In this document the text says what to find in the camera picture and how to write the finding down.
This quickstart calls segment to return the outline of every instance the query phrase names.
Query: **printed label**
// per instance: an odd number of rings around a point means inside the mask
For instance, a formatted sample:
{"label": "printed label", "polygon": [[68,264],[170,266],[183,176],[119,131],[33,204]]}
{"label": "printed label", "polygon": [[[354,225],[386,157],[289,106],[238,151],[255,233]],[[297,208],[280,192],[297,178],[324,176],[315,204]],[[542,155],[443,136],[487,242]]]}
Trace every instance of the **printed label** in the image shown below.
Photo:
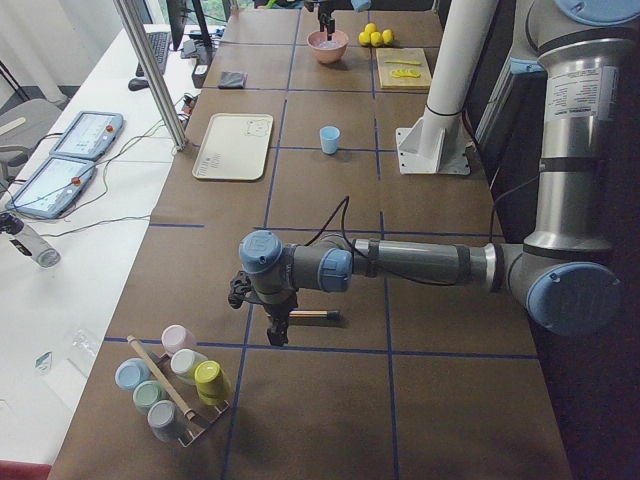
{"label": "printed label", "polygon": [[550,77],[544,121],[579,117],[613,120],[617,85],[615,67],[589,68]]}

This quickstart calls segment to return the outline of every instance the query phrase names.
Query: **white table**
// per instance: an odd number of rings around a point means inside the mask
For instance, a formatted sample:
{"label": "white table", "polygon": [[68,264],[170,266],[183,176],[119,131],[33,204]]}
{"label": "white table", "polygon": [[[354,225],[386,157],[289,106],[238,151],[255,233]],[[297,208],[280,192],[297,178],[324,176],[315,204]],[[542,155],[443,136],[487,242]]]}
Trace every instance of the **white table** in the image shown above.
{"label": "white table", "polygon": [[[155,29],[167,27],[154,26]],[[149,89],[130,92],[137,59],[124,31],[116,37],[51,132],[62,132],[82,110],[122,113],[124,130],[104,158],[160,120]],[[174,102],[197,95],[193,60],[171,53],[164,75]],[[26,179],[46,158],[55,139],[45,140],[20,172]],[[108,193],[64,220],[31,222],[40,234],[58,234],[101,220],[149,215],[173,160],[173,142],[163,126],[111,162]],[[79,200],[100,195],[104,166]],[[2,198],[2,206],[8,196]],[[148,226],[146,220],[101,225],[48,241],[61,262],[43,269],[22,256],[7,235],[0,236],[0,459],[48,463],[55,460],[86,378],[68,361],[74,335],[89,332],[100,342]],[[35,361],[52,352],[47,374]]]}

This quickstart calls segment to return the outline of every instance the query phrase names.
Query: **blue-framed device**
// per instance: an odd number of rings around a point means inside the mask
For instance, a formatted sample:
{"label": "blue-framed device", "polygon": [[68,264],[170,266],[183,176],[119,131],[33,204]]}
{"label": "blue-framed device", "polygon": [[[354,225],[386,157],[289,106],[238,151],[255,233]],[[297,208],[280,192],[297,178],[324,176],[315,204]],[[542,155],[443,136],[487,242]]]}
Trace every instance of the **blue-framed device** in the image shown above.
{"label": "blue-framed device", "polygon": [[93,160],[50,155],[6,205],[31,217],[57,218],[89,184]]}
{"label": "blue-framed device", "polygon": [[119,113],[80,112],[50,153],[96,161],[116,139],[123,124]]}

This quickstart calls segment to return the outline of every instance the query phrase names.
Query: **yellow fruit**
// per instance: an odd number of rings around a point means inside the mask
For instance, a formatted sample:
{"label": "yellow fruit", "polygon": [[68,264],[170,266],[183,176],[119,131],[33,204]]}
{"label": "yellow fruit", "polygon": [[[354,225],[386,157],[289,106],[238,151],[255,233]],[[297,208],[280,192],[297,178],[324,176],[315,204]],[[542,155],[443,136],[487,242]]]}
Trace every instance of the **yellow fruit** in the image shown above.
{"label": "yellow fruit", "polygon": [[367,23],[367,25],[364,27],[364,33],[368,33],[369,35],[377,31],[378,31],[378,27],[376,26],[375,23]]}
{"label": "yellow fruit", "polygon": [[371,34],[371,46],[381,47],[384,44],[382,41],[382,34],[380,32],[373,32]]}
{"label": "yellow fruit", "polygon": [[384,32],[382,32],[382,41],[384,42],[385,45],[391,45],[393,43],[393,40],[394,40],[393,30],[387,29]]}
{"label": "yellow fruit", "polygon": [[358,34],[358,42],[363,47],[368,47],[369,45],[371,45],[371,35],[367,32],[360,32]]}

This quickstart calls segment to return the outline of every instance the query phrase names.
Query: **pink bowl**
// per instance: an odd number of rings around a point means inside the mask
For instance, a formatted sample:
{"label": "pink bowl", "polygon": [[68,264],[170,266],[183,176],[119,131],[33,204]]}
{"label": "pink bowl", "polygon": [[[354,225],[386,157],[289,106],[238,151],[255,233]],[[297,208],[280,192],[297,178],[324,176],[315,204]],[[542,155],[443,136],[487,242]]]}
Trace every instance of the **pink bowl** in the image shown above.
{"label": "pink bowl", "polygon": [[307,45],[311,48],[313,56],[320,63],[337,62],[344,55],[349,43],[346,33],[336,30],[331,34],[331,40],[327,40],[327,32],[312,32],[307,37]]}

